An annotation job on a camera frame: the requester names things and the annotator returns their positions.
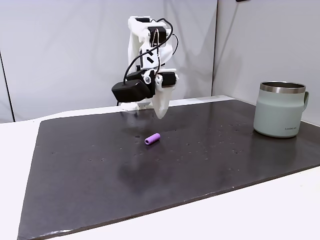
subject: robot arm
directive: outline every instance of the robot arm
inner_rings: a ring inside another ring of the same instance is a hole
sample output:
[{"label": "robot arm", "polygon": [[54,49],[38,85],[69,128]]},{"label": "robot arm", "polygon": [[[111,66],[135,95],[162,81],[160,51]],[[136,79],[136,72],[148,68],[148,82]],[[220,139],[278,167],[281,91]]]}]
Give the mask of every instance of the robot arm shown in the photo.
[{"label": "robot arm", "polygon": [[178,80],[176,69],[165,68],[165,63],[173,55],[173,26],[164,18],[155,21],[149,16],[132,16],[128,20],[128,26],[131,31],[129,67],[123,82],[114,85],[112,92],[120,103],[151,99],[154,111],[161,119],[168,110],[171,94]]}]

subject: purple cylinder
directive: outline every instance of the purple cylinder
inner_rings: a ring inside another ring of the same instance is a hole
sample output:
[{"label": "purple cylinder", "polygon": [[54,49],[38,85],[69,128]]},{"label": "purple cylinder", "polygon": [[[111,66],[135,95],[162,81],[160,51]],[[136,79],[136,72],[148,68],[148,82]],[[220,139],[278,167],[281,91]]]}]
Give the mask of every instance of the purple cylinder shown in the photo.
[{"label": "purple cylinder", "polygon": [[147,145],[151,145],[154,142],[158,141],[159,139],[160,139],[160,134],[159,133],[155,133],[155,134],[151,135],[150,137],[147,137],[144,140],[144,143],[147,144]]}]

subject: green mug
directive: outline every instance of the green mug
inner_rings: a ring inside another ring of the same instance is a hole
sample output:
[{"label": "green mug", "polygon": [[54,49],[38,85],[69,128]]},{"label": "green mug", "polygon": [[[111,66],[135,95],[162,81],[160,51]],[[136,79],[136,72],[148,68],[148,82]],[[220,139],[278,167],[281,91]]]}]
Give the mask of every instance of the green mug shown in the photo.
[{"label": "green mug", "polygon": [[260,84],[253,128],[275,138],[291,138],[298,134],[309,93],[306,86],[285,81]]}]

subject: black table mat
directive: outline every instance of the black table mat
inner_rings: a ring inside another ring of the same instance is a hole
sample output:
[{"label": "black table mat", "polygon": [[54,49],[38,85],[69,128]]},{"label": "black table mat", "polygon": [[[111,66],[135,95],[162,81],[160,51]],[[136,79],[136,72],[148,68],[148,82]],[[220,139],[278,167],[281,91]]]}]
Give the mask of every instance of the black table mat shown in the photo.
[{"label": "black table mat", "polygon": [[[40,124],[18,240],[47,239],[216,196],[320,165],[320,128],[253,131],[255,106],[228,100],[57,118]],[[154,133],[153,145],[144,139]]]}]

